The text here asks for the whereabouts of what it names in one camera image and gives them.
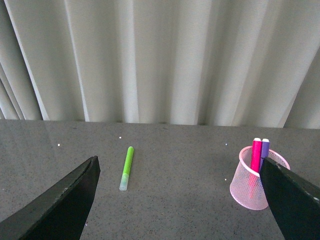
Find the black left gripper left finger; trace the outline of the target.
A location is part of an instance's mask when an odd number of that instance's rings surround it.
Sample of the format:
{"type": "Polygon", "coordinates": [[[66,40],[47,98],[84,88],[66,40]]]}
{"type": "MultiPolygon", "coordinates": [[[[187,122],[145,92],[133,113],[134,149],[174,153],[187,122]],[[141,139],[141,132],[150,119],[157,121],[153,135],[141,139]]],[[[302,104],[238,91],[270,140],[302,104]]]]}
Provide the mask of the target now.
{"type": "Polygon", "coordinates": [[[28,205],[0,223],[2,240],[78,240],[93,205],[100,177],[90,157],[28,205]]]}

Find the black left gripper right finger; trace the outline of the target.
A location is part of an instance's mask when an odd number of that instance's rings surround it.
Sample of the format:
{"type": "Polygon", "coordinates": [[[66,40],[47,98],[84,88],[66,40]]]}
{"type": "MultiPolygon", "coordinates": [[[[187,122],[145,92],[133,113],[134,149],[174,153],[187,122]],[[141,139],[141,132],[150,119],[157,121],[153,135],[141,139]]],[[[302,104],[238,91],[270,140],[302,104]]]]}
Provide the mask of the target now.
{"type": "Polygon", "coordinates": [[[320,188],[269,157],[259,172],[263,190],[286,240],[320,238],[320,188]]]}

